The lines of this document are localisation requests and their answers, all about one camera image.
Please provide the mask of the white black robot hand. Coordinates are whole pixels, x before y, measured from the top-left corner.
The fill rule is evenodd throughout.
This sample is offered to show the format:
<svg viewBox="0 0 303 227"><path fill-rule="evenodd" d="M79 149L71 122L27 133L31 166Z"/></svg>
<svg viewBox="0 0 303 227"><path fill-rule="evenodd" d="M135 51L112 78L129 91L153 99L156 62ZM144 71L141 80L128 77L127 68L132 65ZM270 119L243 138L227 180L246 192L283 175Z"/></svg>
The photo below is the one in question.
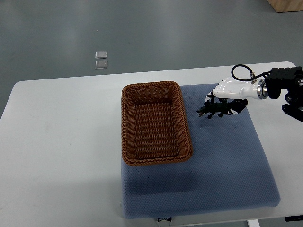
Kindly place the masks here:
<svg viewBox="0 0 303 227"><path fill-rule="evenodd" d="M205 102L235 102L233 108L229 111L230 115L240 113L247 106L247 98L266 99L267 88L264 79L253 81L239 81L233 78L223 79L211 92L205 97Z"/></svg>

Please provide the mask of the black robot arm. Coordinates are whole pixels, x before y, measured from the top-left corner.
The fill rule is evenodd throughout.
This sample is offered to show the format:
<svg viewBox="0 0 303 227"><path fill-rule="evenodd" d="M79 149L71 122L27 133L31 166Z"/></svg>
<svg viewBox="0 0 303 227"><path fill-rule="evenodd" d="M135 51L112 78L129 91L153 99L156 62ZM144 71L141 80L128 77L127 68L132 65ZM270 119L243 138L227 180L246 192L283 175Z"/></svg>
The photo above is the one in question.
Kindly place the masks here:
<svg viewBox="0 0 303 227"><path fill-rule="evenodd" d="M282 105L283 112L298 121L303 121L303 69L302 67L272 68L261 76L265 79L267 96L278 99L283 89L286 104Z"/></svg>

